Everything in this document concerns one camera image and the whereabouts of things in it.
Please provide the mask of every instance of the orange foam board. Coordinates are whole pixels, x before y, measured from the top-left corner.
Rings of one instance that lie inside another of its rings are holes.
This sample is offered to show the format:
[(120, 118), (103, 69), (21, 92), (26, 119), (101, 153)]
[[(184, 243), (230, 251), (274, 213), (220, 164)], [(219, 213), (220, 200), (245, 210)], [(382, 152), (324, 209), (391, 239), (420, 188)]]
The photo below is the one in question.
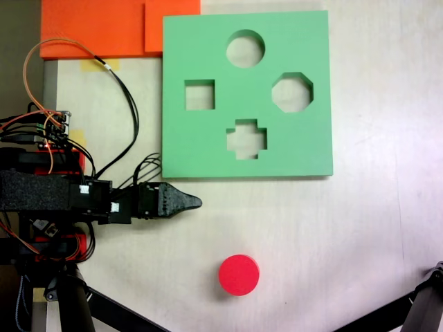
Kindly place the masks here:
[(200, 15), (200, 0), (146, 0), (145, 52), (149, 57), (163, 54), (164, 16)]
[[(200, 0), (42, 0), (41, 39), (75, 39), (100, 57), (160, 56), (163, 16), (199, 13)], [(40, 56), (90, 57), (62, 41), (42, 45)]]
[[(144, 54), (145, 0), (42, 0), (43, 39), (75, 39), (100, 57)], [(88, 53), (66, 43), (42, 45), (44, 59), (82, 59)]]

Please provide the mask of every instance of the octagonal hole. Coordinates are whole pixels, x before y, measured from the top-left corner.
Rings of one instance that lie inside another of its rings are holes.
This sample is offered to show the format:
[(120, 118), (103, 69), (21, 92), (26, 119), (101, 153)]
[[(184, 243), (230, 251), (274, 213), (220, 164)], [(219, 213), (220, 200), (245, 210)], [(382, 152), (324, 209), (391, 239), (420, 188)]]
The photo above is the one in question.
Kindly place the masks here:
[(272, 101), (285, 113), (306, 109), (314, 100), (314, 85), (302, 73), (284, 73), (272, 87)]
[(252, 30), (237, 31), (228, 40), (226, 56), (236, 67), (254, 67), (264, 56), (263, 38)]

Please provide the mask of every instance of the circular hole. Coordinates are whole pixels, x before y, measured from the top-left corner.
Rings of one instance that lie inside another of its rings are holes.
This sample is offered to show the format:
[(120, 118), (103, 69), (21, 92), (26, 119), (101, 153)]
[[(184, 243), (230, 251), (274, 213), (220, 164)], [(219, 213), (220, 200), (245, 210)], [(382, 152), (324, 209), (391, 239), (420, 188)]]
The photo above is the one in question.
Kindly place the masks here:
[(230, 36), (226, 56), (240, 68), (254, 67), (264, 56), (263, 38), (252, 30), (241, 30)]

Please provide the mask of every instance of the green shape sorter board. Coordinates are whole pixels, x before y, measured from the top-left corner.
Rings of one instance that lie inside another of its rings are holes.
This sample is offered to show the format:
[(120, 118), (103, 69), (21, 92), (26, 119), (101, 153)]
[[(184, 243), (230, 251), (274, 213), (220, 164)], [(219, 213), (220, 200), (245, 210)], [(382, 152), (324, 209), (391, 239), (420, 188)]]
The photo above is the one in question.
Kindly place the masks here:
[[(163, 177), (328, 176), (333, 173), (327, 12), (165, 17), (163, 27)], [(264, 48), (241, 68), (226, 56), (236, 36)], [(311, 103), (285, 113), (271, 90), (301, 77)], [(209, 84), (214, 104), (186, 109), (186, 86)], [(238, 160), (228, 132), (253, 121), (266, 132), (257, 158)]]

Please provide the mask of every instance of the white table surface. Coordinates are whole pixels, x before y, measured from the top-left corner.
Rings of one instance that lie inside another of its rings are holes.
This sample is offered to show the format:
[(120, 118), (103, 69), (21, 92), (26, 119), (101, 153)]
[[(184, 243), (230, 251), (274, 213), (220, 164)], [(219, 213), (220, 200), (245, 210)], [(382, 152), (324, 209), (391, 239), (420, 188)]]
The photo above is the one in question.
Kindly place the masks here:
[[(203, 14), (284, 10), (329, 11), (333, 177), (172, 181), (204, 206), (96, 225), (96, 252), (80, 264), (90, 286), (171, 331), (333, 331), (411, 291), (443, 259), (442, 1), (202, 0)], [(115, 184), (161, 146), (161, 60), (120, 67), (141, 133), (105, 173)], [(79, 61), (60, 61), (57, 78), (57, 109), (73, 113), (101, 168), (130, 141), (126, 101)], [(234, 298), (217, 268), (237, 253), (261, 276)], [(60, 330), (57, 304), (47, 329)]]

